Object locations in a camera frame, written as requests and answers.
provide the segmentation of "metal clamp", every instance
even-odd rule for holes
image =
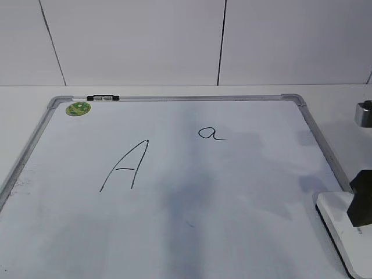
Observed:
[[[87,101],[119,101],[119,96],[114,95],[93,95],[87,96]]]
[[[372,101],[356,105],[355,122],[361,127],[372,128]]]

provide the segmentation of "whiteboard surface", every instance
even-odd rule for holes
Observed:
[[[1,278],[347,278],[314,209],[340,187],[293,102],[69,104],[0,213]],[[100,192],[144,140],[133,189],[114,170]]]

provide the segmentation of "round magnet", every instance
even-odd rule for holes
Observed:
[[[69,116],[82,116],[91,110],[91,105],[85,102],[77,102],[69,105],[66,113]]]

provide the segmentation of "white tile wall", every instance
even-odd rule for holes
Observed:
[[[0,85],[63,85],[37,0],[0,2]]]
[[[224,0],[42,0],[68,85],[215,85]]]
[[[227,0],[220,84],[363,84],[371,26],[371,0]]]

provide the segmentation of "white plastic stand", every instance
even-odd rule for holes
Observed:
[[[353,227],[347,214],[353,194],[325,192],[316,205],[349,275],[372,279],[372,225]]]

